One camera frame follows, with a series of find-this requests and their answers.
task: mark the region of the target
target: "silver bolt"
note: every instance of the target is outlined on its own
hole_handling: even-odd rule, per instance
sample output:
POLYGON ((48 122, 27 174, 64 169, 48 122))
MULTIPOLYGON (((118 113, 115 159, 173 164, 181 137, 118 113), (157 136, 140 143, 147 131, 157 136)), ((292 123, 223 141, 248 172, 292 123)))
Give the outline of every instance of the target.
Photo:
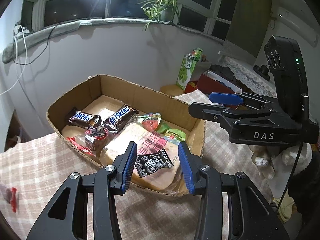
POLYGON ((246 174, 244 172, 240 171, 237 173, 237 177, 240 179, 244 179, 246 177, 246 174))
POLYGON ((71 173, 70 174, 70 178, 71 179, 76 179, 76 178, 78 178, 79 177, 79 173, 77 173, 77 172, 74 172, 74 173, 71 173))
POLYGON ((113 165, 106 166, 106 171, 113 171, 115 167, 113 165))
POLYGON ((203 171, 208 171, 208 170, 210 170, 210 166, 209 165, 207 165, 207 164, 205 164, 205 165, 201 165, 201 170, 203 170, 203 171))

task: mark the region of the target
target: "checkered cloth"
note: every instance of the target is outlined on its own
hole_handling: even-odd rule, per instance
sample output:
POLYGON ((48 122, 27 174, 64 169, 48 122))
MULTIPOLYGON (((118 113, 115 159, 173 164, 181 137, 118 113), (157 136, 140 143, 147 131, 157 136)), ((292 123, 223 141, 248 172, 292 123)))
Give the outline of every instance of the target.
MULTIPOLYGON (((178 96, 187 103, 210 103, 196 90, 178 96)), ((232 144, 228 134, 218 123, 206 122, 203 163, 220 172, 234 174, 244 171, 271 200, 271 191, 265 180, 260 179, 256 166, 251 162, 247 145, 232 144)), ((74 171, 81 175, 97 171, 89 162, 74 152, 56 134, 20 143, 0 154, 0 180, 20 192, 18 212, 0 197, 0 210, 21 237, 26 239, 32 225, 63 181, 74 171)), ((116 196, 116 208, 122 239, 193 239, 200 197, 186 195, 174 200, 163 199, 131 186, 124 196, 116 196)), ((223 238, 228 239, 227 196, 224 195, 223 238)), ((88 201, 88 239, 93 239, 92 194, 88 201)))

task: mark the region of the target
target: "spider plant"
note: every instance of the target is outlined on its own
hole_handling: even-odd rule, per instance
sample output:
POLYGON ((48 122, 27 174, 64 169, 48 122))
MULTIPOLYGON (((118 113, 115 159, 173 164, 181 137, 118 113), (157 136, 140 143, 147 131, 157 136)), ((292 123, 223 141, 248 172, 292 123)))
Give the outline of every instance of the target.
POLYGON ((137 3, 143 4, 141 8, 150 20, 145 25, 145 31, 147 30, 150 22, 159 22, 160 20, 164 20, 161 19, 161 16, 164 15, 165 10, 167 10, 166 12, 168 12, 169 14, 167 15, 169 17, 169 19, 167 19, 168 21, 172 21, 175 15, 179 16, 177 1, 178 0, 145 0, 137 3))

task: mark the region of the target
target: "lace tablecloth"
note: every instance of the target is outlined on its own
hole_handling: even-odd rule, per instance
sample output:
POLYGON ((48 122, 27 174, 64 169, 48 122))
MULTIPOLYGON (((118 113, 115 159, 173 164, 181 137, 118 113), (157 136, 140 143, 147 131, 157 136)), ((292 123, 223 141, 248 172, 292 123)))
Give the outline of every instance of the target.
POLYGON ((276 90, 271 87, 271 85, 268 84, 267 81, 262 79, 253 70, 250 70, 247 67, 241 65, 237 60, 223 55, 219 59, 219 64, 222 67, 228 67, 233 72, 237 80, 241 81, 242 84, 246 85, 258 95, 273 98, 277 97, 276 90))

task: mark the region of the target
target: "window sill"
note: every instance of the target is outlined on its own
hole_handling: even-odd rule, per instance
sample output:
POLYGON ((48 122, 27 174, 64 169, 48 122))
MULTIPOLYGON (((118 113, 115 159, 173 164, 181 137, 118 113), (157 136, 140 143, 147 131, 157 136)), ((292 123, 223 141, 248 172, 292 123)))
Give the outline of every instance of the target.
MULTIPOLYGON (((71 33, 73 31, 76 31, 80 26, 98 26, 98 25, 106 25, 106 24, 112 24, 112 23, 140 23, 145 24, 148 20, 146 19, 132 19, 132 18, 107 18, 107 19, 91 19, 91 20, 78 20, 70 23, 64 23, 59 24, 55 30, 52 32, 50 38, 57 37, 66 33, 71 33)), ((177 28, 180 28, 184 31, 199 34, 201 36, 204 36, 206 38, 212 39, 215 42, 219 44, 223 44, 223 42, 211 35, 207 35, 205 33, 202 33, 197 30, 189 29, 187 27, 183 27, 181 25, 176 25, 172 22, 151 22, 151 24, 166 24, 166 25, 173 25, 177 28)), ((32 33, 26 37, 26 45, 27 48, 31 48, 43 41, 46 41, 48 39, 50 31, 55 27, 50 26, 48 28, 45 28, 41 31, 38 31, 36 33, 32 33)), ((12 61, 12 57, 15 57, 15 50, 13 50, 14 46, 13 44, 9 44, 2 52, 2 62, 4 64, 7 64, 12 61)), ((24 53, 25 47, 23 39, 18 40, 18 55, 24 53)))

